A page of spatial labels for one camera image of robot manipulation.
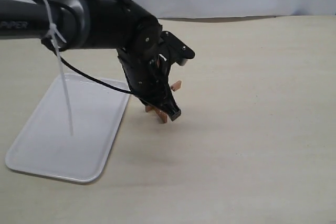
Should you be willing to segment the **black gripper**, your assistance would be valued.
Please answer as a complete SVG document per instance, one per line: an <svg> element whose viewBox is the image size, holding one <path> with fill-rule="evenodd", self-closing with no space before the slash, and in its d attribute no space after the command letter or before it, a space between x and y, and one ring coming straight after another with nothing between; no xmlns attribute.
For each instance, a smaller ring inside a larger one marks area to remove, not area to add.
<svg viewBox="0 0 336 224"><path fill-rule="evenodd" d="M168 85L170 52L165 49L135 52L119 48L117 53L130 91L143 103L166 113L171 121L176 120L181 109Z"/></svg>

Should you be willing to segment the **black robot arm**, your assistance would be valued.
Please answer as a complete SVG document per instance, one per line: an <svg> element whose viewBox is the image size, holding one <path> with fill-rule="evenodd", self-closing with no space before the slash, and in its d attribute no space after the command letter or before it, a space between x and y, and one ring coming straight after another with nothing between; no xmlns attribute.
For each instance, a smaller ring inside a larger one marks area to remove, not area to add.
<svg viewBox="0 0 336 224"><path fill-rule="evenodd" d="M171 120L181 115L169 73L194 52L132 0L1 0L1 39L40 39L53 53L114 49L128 93Z"/></svg>

